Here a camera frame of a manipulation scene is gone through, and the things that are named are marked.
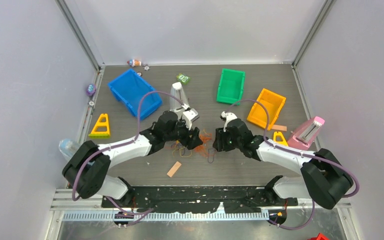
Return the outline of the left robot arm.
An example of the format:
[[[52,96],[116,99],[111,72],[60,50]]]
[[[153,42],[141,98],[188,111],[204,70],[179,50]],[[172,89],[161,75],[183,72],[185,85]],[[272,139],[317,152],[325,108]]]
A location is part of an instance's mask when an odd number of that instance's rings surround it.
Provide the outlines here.
[[[71,152],[61,144],[61,152],[68,159],[62,175],[82,199],[99,194],[114,199],[121,207],[128,207],[134,199],[133,189],[122,177],[109,176],[108,170],[128,160],[152,155],[167,142],[178,141],[188,150],[201,146],[200,130],[192,127],[198,117],[194,108],[181,115],[167,110],[138,137],[109,144],[88,140],[76,145]]]

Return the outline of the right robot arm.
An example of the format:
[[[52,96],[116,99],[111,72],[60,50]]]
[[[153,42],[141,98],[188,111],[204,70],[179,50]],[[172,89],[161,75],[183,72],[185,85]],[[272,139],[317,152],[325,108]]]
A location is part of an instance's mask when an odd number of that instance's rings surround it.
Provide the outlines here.
[[[267,185],[265,198],[279,205],[287,198],[306,198],[331,210],[355,186],[351,174],[328,149],[300,151],[277,144],[263,135],[254,135],[239,118],[215,129],[213,148],[217,152],[239,150],[245,157],[289,169],[299,177],[274,177]]]

